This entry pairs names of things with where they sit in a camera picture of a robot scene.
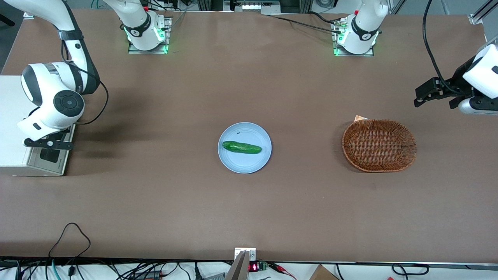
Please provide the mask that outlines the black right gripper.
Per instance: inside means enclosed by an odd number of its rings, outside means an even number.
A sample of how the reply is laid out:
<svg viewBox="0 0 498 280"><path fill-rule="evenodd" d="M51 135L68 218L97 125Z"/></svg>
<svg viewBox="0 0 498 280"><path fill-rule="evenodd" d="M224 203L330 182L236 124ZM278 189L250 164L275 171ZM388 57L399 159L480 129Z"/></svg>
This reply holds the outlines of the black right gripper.
<svg viewBox="0 0 498 280"><path fill-rule="evenodd" d="M65 129L63 131L48 135L46 139L34 141L30 138L26 138L24 140L24 146L48 150L72 150L74 148L73 143L70 141L64 141L64 138L69 133L71 133L71 130Z"/></svg>

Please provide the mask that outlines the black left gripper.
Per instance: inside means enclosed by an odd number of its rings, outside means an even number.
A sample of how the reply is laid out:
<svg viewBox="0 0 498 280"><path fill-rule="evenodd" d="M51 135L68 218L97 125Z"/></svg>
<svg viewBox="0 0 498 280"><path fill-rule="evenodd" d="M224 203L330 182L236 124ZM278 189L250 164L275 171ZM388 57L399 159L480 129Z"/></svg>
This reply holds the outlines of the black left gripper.
<svg viewBox="0 0 498 280"><path fill-rule="evenodd" d="M451 109L456 109L458 107L460 109L476 109L475 101L473 100L475 97L475 88L463 78L463 75L471 67L473 60L474 58L468 59L463 65L455 70L451 78L445 80L445 92L449 93L450 97L454 97L449 102ZM430 78L416 88L416 99L413 101L414 106L418 108L428 101L447 98L446 95L438 95L441 91L443 91L443 85L441 84L440 78Z"/></svg>

